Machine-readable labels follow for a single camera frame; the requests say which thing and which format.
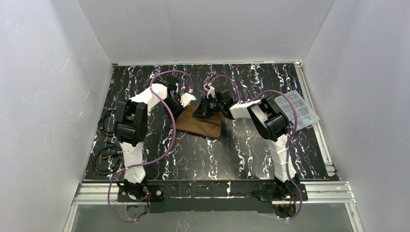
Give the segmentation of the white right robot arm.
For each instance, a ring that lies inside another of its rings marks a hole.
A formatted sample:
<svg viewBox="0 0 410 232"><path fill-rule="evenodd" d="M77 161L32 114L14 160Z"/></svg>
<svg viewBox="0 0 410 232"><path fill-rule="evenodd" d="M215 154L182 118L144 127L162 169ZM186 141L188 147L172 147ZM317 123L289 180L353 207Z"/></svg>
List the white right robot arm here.
<svg viewBox="0 0 410 232"><path fill-rule="evenodd" d="M288 153L288 131L290 121L273 97L250 100L245 103L234 101L225 86L204 86L206 94L193 113L195 118L209 118L222 113L226 118L251 119L259 135L265 139L274 164L275 197L293 197L300 181Z"/></svg>

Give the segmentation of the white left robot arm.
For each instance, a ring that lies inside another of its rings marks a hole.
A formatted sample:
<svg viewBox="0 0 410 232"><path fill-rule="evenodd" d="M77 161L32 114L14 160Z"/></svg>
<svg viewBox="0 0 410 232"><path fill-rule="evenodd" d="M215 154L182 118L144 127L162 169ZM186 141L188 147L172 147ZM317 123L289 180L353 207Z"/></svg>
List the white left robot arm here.
<svg viewBox="0 0 410 232"><path fill-rule="evenodd" d="M158 103L162 103L176 132L176 119L185 108L196 101L191 88L182 95L177 92L178 79L166 76L155 80L136 96L117 103L114 134L123 151L125 165L124 180L118 183L119 189L141 200L148 196L149 190L144 180L146 172L143 164L142 142L148 131L148 114Z"/></svg>

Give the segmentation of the brown woven cloth napkin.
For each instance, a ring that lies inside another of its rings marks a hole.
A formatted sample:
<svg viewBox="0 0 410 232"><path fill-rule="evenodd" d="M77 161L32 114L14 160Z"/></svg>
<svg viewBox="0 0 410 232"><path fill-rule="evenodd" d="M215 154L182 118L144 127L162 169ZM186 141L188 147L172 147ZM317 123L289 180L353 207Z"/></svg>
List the brown woven cloth napkin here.
<svg viewBox="0 0 410 232"><path fill-rule="evenodd" d="M216 112L209 118L197 118L192 116L196 108L195 105L188 105L185 108L176 119L176 129L202 137L219 139L223 118L222 113Z"/></svg>

